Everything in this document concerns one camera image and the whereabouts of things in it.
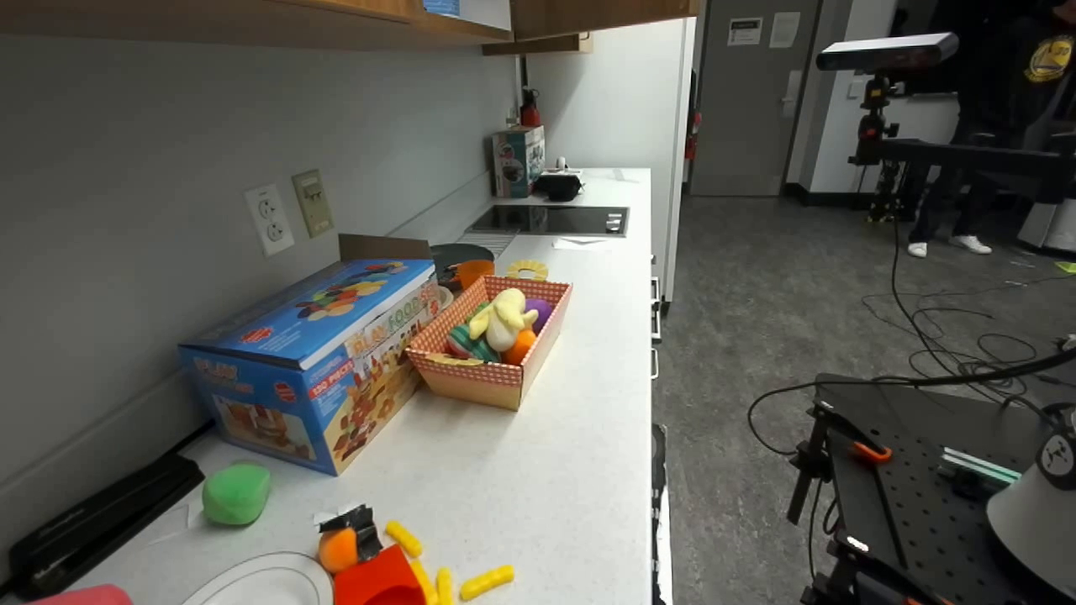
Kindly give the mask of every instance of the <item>white wall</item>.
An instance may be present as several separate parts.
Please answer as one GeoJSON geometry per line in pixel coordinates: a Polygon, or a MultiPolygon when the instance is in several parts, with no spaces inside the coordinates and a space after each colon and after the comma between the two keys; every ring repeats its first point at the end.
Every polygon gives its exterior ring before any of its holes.
{"type": "MultiPolygon", "coordinates": [[[[890,30],[890,13],[894,0],[849,0],[844,40],[858,37],[889,37],[890,30]]],[[[831,100],[825,112],[810,114],[802,108],[802,128],[810,128],[810,118],[820,120],[820,141],[816,146],[801,146],[792,153],[790,182],[802,186],[813,196],[831,196],[831,192],[858,192],[861,186],[861,168],[848,163],[848,159],[858,146],[858,123],[863,118],[863,84],[871,80],[866,75],[849,75],[836,70],[831,76],[831,100]]],[[[922,136],[922,141],[947,141],[955,131],[955,96],[899,96],[889,108],[889,120],[902,123],[902,136],[922,136]]],[[[876,172],[871,168],[863,179],[863,192],[871,192],[876,182],[876,172]]]]}
{"type": "Polygon", "coordinates": [[[548,159],[652,168],[652,253],[672,300],[697,19],[594,30],[589,53],[531,58],[548,159]]]}
{"type": "Polygon", "coordinates": [[[289,176],[340,230],[488,201],[511,60],[0,37],[0,552],[198,423],[176,344],[324,270],[289,176]],[[274,182],[265,257],[243,192],[274,182]]]}

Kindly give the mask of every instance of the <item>wall outlet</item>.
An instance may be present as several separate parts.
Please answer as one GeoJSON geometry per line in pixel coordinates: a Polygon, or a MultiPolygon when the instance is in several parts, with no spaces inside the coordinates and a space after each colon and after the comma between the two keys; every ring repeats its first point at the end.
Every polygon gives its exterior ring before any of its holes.
{"type": "Polygon", "coordinates": [[[328,230],[331,211],[328,211],[328,199],[324,189],[324,176],[320,172],[292,176],[292,189],[295,189],[310,238],[328,230]]]}
{"type": "Polygon", "coordinates": [[[282,211],[282,199],[274,186],[245,192],[245,209],[256,221],[265,254],[274,254],[295,246],[292,224],[289,224],[289,216],[282,211]]]}

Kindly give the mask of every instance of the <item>white countertop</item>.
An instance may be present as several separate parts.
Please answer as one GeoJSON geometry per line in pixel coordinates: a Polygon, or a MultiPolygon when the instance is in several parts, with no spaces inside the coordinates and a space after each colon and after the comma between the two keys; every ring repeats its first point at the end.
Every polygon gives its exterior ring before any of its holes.
{"type": "Polygon", "coordinates": [[[340,477],[279,463],[204,438],[204,475],[233,459],[273,470],[265,514],[245,531],[204,527],[198,491],[96,565],[139,605],[185,600],[214,576],[273,552],[317,552],[317,516],[368,505],[422,536],[428,569],[464,582],[513,565],[483,605],[652,599],[648,509],[648,172],[577,172],[574,206],[629,206],[626,238],[503,238],[497,271],[548,261],[571,282],[562,335],[518,413],[417,394],[340,477]]]}

